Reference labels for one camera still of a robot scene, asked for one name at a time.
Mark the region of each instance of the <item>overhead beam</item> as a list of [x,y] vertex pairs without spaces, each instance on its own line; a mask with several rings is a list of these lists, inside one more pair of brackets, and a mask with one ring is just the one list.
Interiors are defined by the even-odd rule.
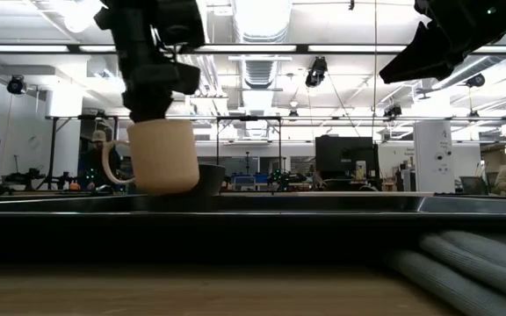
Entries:
[[[278,55],[397,55],[405,44],[206,44],[185,54],[278,54]],[[114,45],[0,44],[0,54],[116,54]],[[506,56],[506,45],[484,46],[476,56]]]

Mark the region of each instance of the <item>ceiling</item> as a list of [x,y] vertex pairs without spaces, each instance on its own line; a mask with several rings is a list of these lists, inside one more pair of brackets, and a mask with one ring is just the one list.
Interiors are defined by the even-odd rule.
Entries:
[[[99,30],[91,24],[83,32],[71,32],[65,24],[64,14],[57,3],[73,0],[0,0],[0,43],[82,43],[112,44],[110,32]],[[235,33],[229,0],[202,0],[206,2],[207,34],[213,43],[234,43]],[[286,42],[290,43],[353,43],[353,44],[408,44],[419,21],[426,18],[413,9],[413,0],[357,0],[354,11],[349,11],[350,1],[293,0],[292,16]],[[228,95],[228,109],[238,110],[242,105],[241,71],[239,62],[230,61],[227,55],[215,55],[214,64],[220,85]],[[372,115],[392,102],[400,103],[404,114],[411,116],[434,115],[438,108],[426,100],[423,104],[415,88],[423,83],[384,84],[374,80],[376,71],[386,66],[393,56],[330,55],[326,56],[329,72],[317,89],[308,91],[304,84],[306,69],[313,55],[294,55],[290,61],[278,64],[278,75],[272,99],[275,114],[287,115],[291,101],[298,103],[301,116]],[[108,111],[121,111],[122,88],[116,82],[88,75],[89,55],[0,55],[0,68],[10,66],[51,66],[63,74],[61,79],[82,86],[88,93],[84,106],[99,107]],[[106,57],[106,65],[116,72],[114,57]],[[482,72],[487,83],[481,88],[453,86],[432,93],[434,99],[446,100],[451,115],[465,116],[470,107],[492,109],[481,112],[483,116],[506,115],[506,60]],[[50,85],[55,78],[36,77],[30,84]],[[176,95],[183,101],[184,96]]]

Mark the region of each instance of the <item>mug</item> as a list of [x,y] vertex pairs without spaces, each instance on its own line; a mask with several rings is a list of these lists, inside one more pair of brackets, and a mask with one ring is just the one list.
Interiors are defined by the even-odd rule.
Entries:
[[[136,123],[127,131],[129,141],[114,140],[103,147],[103,169],[113,183],[135,181],[138,190],[163,195],[186,192],[199,182],[191,121],[154,119]],[[111,172],[109,153],[115,145],[130,147],[134,178],[119,180]]]

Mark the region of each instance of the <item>wooden surface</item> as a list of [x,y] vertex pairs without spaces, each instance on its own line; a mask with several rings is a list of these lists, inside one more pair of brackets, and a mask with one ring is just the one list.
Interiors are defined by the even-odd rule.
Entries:
[[459,315],[369,269],[0,270],[0,316]]

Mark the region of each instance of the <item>ceiling light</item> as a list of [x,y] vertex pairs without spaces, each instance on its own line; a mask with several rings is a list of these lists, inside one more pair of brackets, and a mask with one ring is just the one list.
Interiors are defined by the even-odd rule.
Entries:
[[292,61],[290,56],[229,56],[229,61]]
[[495,46],[484,46],[480,47],[477,50],[474,51],[476,54],[505,54],[506,53],[506,46],[502,45],[495,45]]
[[114,53],[114,45],[82,45],[79,50],[86,53]]
[[399,53],[405,46],[401,45],[310,45],[307,50],[312,53]]
[[95,24],[93,17],[101,10],[103,3],[99,0],[62,1],[51,0],[55,10],[64,17],[64,25],[70,32],[85,31]]
[[201,53],[242,53],[242,52],[263,52],[283,53],[295,52],[295,45],[257,45],[257,44],[236,44],[236,45],[204,45],[194,50]]
[[65,45],[0,45],[0,53],[67,53]]

